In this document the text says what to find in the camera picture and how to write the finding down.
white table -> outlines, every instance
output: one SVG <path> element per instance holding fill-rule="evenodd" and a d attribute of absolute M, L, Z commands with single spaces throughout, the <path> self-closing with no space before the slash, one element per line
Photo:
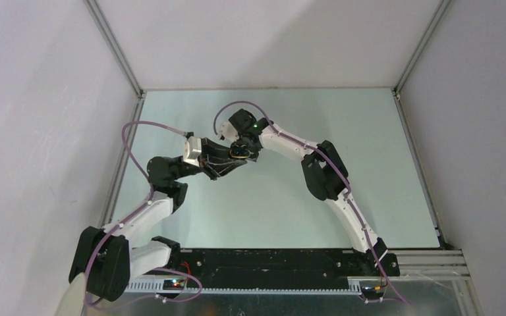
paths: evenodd
<path fill-rule="evenodd" d="M 389 89 L 203 90 L 148 92 L 141 120 L 216 140 L 212 120 L 229 102 L 262 106 L 285 130 L 334 143 L 349 171 L 354 198 L 390 248 L 436 248 L 436 232 Z M 219 124 L 239 109 L 227 109 Z M 255 108 L 243 105 L 258 119 Z M 132 151 L 145 167 L 155 156 L 183 154 L 184 138 L 139 126 Z M 248 163 L 211 181 L 198 174 L 183 206 L 150 237 L 187 248 L 351 248 L 333 211 L 311 196 L 299 163 L 262 150 Z M 138 205 L 148 183 L 129 161 L 113 220 Z"/>

white wall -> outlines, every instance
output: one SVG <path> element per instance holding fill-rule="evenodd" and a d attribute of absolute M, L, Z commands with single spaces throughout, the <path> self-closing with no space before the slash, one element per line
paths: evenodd
<path fill-rule="evenodd" d="M 506 315 L 506 1 L 454 1 L 401 97 L 447 236 Z"/>
<path fill-rule="evenodd" d="M 99 1 L 144 88 L 391 87 L 439 0 Z"/>
<path fill-rule="evenodd" d="M 135 98 L 83 1 L 0 0 L 0 315 L 51 315 Z"/>

cable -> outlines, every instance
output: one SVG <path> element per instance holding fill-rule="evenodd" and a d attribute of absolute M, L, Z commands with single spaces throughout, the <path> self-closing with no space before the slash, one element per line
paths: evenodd
<path fill-rule="evenodd" d="M 140 171 L 140 173 L 142 173 L 142 175 L 144 176 L 144 178 L 146 178 L 146 180 L 148 181 L 148 175 L 146 174 L 146 172 L 144 171 L 144 169 L 140 166 L 140 164 L 138 163 L 138 161 L 136 160 L 136 158 L 134 157 L 134 155 L 132 154 L 130 148 L 129 148 L 129 144 L 127 142 L 127 128 L 133 126 L 133 125 L 139 125 L 139 124 L 145 124 L 145 125 L 152 125 L 152 126 L 157 126 L 157 127 L 162 127 L 166 130 L 169 130 L 170 132 L 174 132 L 176 134 L 180 134 L 181 136 L 185 136 L 186 133 L 183 132 L 182 130 L 178 130 L 176 128 L 173 128 L 173 127 L 170 127 L 170 126 L 167 126 L 167 125 L 164 125 L 164 124 L 160 124 L 160 123 L 156 123 L 156 122 L 149 122 L 149 121 L 146 121 L 146 120 L 136 120 L 136 121 L 132 121 L 132 122 L 129 122 L 127 124 L 125 124 L 123 126 L 123 128 L 121 129 L 121 139 L 123 141 L 123 147 L 125 148 L 125 150 L 127 151 L 127 154 L 129 155 L 129 157 L 131 158 L 132 162 L 136 165 L 136 167 L 138 168 L 138 170 Z M 150 192 L 148 194 L 148 200 L 152 199 L 152 196 L 154 194 L 154 188 L 152 187 L 152 185 L 150 185 Z M 127 222 L 129 222 L 131 219 L 133 219 L 135 216 L 137 216 L 138 214 L 140 214 L 140 212 L 142 212 L 142 210 L 148 205 L 148 201 L 143 203 L 141 206 L 137 207 L 131 214 L 127 215 L 124 219 L 122 219 L 119 223 L 117 223 L 109 232 L 107 232 L 105 234 L 105 236 L 98 242 L 97 246 L 94 248 L 91 256 L 90 256 L 90 259 L 88 260 L 88 264 L 86 266 L 86 270 L 84 271 L 84 275 L 86 276 L 86 286 L 88 286 L 88 276 L 90 275 L 90 271 L 92 270 L 92 265 L 94 264 L 94 261 L 96 260 L 96 257 L 98 256 L 98 252 L 99 250 L 103 247 L 104 243 L 107 241 L 107 239 L 113 234 L 115 233 L 119 227 L 120 227 L 120 224 L 125 224 Z M 102 311 L 113 311 L 113 310 L 116 310 L 116 309 L 119 309 L 119 308 L 122 308 L 130 303 L 134 303 L 134 302 L 137 302 L 139 300 L 143 300 L 144 298 L 163 298 L 164 301 L 170 301 L 170 302 L 187 302 L 187 301 L 190 301 L 194 298 L 196 298 L 201 292 L 202 292 L 202 284 L 201 282 L 195 278 L 194 276 L 190 275 L 190 274 L 187 274 L 187 273 L 182 273 L 182 272 L 179 272 L 179 271 L 176 271 L 176 270 L 171 270 L 171 269 L 166 269 L 166 268 L 156 268 L 155 271 L 165 271 L 165 272 L 170 272 L 170 273 L 174 273 L 176 275 L 182 275 L 184 277 L 187 277 L 187 278 L 191 278 L 192 280 L 194 280 L 195 282 L 197 282 L 197 285 L 199 286 L 199 291 L 191 296 L 190 298 L 187 298 L 187 299 L 184 299 L 184 300 L 174 300 L 174 299 L 171 299 L 171 298 L 164 298 L 163 296 L 160 296 L 159 294 L 153 294 L 152 296 L 141 296 L 139 298 L 136 298 L 135 300 L 132 300 L 128 303 L 125 303 L 123 305 L 120 305 L 120 306 L 117 306 L 117 307 L 112 307 L 112 308 L 108 308 L 108 309 L 104 309 L 102 307 L 98 307 L 97 304 L 99 304 L 102 299 L 98 299 L 96 300 L 95 302 L 91 302 L 89 300 L 89 296 L 88 295 L 85 295 L 84 296 L 84 305 L 86 307 L 93 307 L 95 309 L 98 309 L 98 310 L 102 310 Z"/>
<path fill-rule="evenodd" d="M 365 224 L 364 220 L 362 219 L 362 216 L 360 215 L 359 210 L 354 206 L 354 204 L 352 203 L 352 201 L 348 198 L 348 195 L 352 192 L 352 188 L 350 187 L 350 182 L 348 182 L 348 180 L 346 179 L 346 177 L 344 177 L 344 175 L 340 172 L 340 170 L 338 169 L 338 167 L 333 163 L 333 161 L 331 161 L 331 159 L 329 157 L 327 157 L 327 155 L 325 155 L 325 153 L 323 153 L 322 151 L 320 151 L 316 147 L 308 145 L 308 144 L 302 142 L 301 140 L 298 140 L 295 137 L 290 136 L 290 135 L 288 135 L 286 133 L 283 133 L 282 131 L 279 131 L 278 129 L 276 129 L 276 127 L 274 127 L 272 121 L 268 117 L 267 113 L 260 106 L 258 106 L 257 104 L 255 104 L 253 102 L 249 102 L 249 101 L 234 101 L 234 102 L 228 103 L 224 107 L 222 107 L 220 109 L 220 111 L 218 111 L 218 113 L 216 113 L 216 116 L 214 116 L 214 122 L 213 122 L 214 134 L 218 135 L 218 133 L 216 132 L 216 120 L 218 119 L 218 116 L 220 115 L 220 113 L 222 113 L 222 111 L 224 111 L 228 107 L 230 107 L 232 105 L 240 104 L 240 103 L 249 104 L 249 105 L 257 108 L 257 110 L 259 110 L 261 112 L 261 114 L 263 114 L 263 116 L 265 117 L 265 119 L 267 120 L 270 128 L 278 136 L 282 136 L 283 138 L 286 138 L 286 139 L 288 139 L 288 140 L 290 140 L 290 141 L 292 141 L 292 142 L 294 142 L 294 143 L 296 143 L 298 145 L 304 146 L 305 148 L 308 148 L 308 149 L 311 149 L 311 150 L 315 151 L 318 155 L 320 155 L 327 162 L 327 164 L 329 166 L 331 166 L 331 168 L 336 172 L 337 176 L 339 176 L 339 178 L 342 180 L 342 182 L 344 183 L 344 185 L 345 185 L 345 187 L 347 189 L 347 191 L 345 193 L 345 199 L 347 199 L 347 203 L 350 205 L 350 207 L 354 211 L 354 214 L 356 215 L 356 217 L 358 218 L 358 221 L 360 222 L 360 224 L 362 226 L 362 230 L 364 231 L 364 233 L 366 235 L 366 241 L 368 242 L 369 248 L 370 248 L 370 250 L 372 252 L 372 255 L 374 256 L 374 259 L 376 260 L 376 262 L 378 264 L 378 267 L 379 267 L 379 270 L 381 271 L 381 274 L 383 275 L 383 277 L 387 281 L 387 285 L 389 285 L 393 289 L 393 291 L 399 297 L 399 300 L 401 300 L 402 302 L 404 302 L 404 303 L 406 303 L 408 305 L 412 305 L 412 304 L 410 304 L 410 302 L 406 298 L 404 298 L 404 296 L 402 296 L 399 293 L 399 291 L 396 289 L 396 287 L 394 285 L 392 285 L 389 277 L 387 276 L 387 273 L 385 272 L 385 269 L 383 268 L 383 265 L 381 265 L 381 262 L 379 261 L 379 257 L 377 256 L 377 254 L 376 254 L 376 252 L 375 252 L 375 250 L 373 248 L 373 245 L 372 245 L 372 242 L 371 242 L 371 239 L 370 239 L 370 235 L 368 234 L 368 230 L 366 229 L 366 224 Z"/>

white arm segment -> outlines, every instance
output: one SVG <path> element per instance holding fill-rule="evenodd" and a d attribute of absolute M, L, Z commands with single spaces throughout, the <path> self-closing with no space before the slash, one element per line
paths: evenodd
<path fill-rule="evenodd" d="M 303 144 L 310 145 L 312 147 L 317 147 L 316 142 L 304 140 L 302 138 L 299 138 L 295 135 L 292 135 L 284 131 L 282 128 L 280 128 L 280 126 L 276 124 L 273 125 L 276 128 L 277 132 L 275 132 L 270 126 L 267 126 L 266 128 L 263 129 L 261 135 L 259 136 L 259 141 L 263 145 L 263 148 L 274 150 L 292 160 L 301 162 L 304 159 L 304 156 L 313 153 L 313 150 L 306 148 L 305 145 L 298 145 L 282 137 L 280 133 L 286 133 L 286 135 L 292 136 L 293 138 L 300 140 Z M 225 139 L 231 141 L 237 139 L 237 132 L 230 124 L 230 122 L 226 122 L 222 125 L 220 134 L 224 136 Z M 369 244 L 366 240 L 366 235 L 362 229 L 362 225 L 360 224 L 358 217 L 354 213 L 352 207 L 347 203 L 347 200 L 352 201 L 352 204 L 356 207 L 356 209 L 360 213 L 360 216 L 366 226 L 366 229 L 368 230 L 368 234 L 370 235 L 370 241 L 372 243 L 372 246 L 375 246 L 377 244 L 378 235 L 373 231 L 373 229 L 371 229 L 370 225 L 364 218 L 364 215 L 360 211 L 359 207 L 356 205 L 356 202 L 354 201 L 352 194 L 350 193 L 348 196 L 345 195 L 346 191 L 347 190 L 344 189 L 339 194 L 339 199 L 337 201 L 327 199 L 325 202 L 332 208 L 332 210 L 338 217 L 339 221 L 341 222 L 342 226 L 347 231 L 352 241 L 352 247 L 357 251 L 366 253 L 370 249 Z M 379 258 L 379 260 L 381 260 L 386 253 L 387 252 L 385 251 Z"/>
<path fill-rule="evenodd" d="M 143 236 L 159 221 L 168 217 L 173 212 L 173 200 L 162 192 L 154 192 L 152 199 L 145 198 L 139 205 L 147 203 L 147 206 L 130 221 L 113 233 L 114 236 L 123 235 L 129 246 L 141 241 Z M 103 228 L 109 232 L 119 221 L 109 223 Z M 129 251 L 130 280 L 133 280 L 154 268 L 163 267 L 168 263 L 171 248 L 162 242 L 150 241 L 145 246 L 132 248 Z"/>

robotic arm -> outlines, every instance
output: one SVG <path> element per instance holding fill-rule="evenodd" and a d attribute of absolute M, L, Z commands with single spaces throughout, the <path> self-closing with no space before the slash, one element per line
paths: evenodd
<path fill-rule="evenodd" d="M 178 269 L 181 262 L 172 254 L 179 253 L 179 244 L 174 241 L 155 237 L 145 246 L 130 246 L 141 242 L 149 229 L 183 204 L 187 184 L 178 182 L 179 178 L 204 173 L 211 180 L 216 180 L 247 161 L 256 161 L 263 148 L 279 152 L 301 164 L 310 193 L 332 208 L 351 237 L 355 250 L 365 253 L 372 261 L 372 250 L 380 261 L 387 254 L 383 240 L 369 227 L 363 215 L 354 210 L 358 207 L 349 187 L 320 155 L 324 153 L 343 177 L 348 177 L 348 171 L 331 142 L 317 144 L 297 138 L 284 132 L 278 125 L 269 123 L 266 118 L 256 120 L 244 109 L 222 124 L 218 136 L 220 140 L 231 141 L 231 146 L 225 147 L 208 138 L 197 138 L 193 133 L 188 133 L 183 155 L 150 159 L 146 170 L 148 182 L 154 191 L 143 200 L 144 208 L 123 224 L 115 222 L 102 229 L 90 226 L 84 230 L 78 241 L 69 282 L 85 271 L 98 242 L 116 225 L 119 228 L 107 238 L 87 276 L 86 290 L 89 293 L 114 301 L 134 278 L 157 267 Z M 366 240 L 367 236 L 373 249 Z"/>

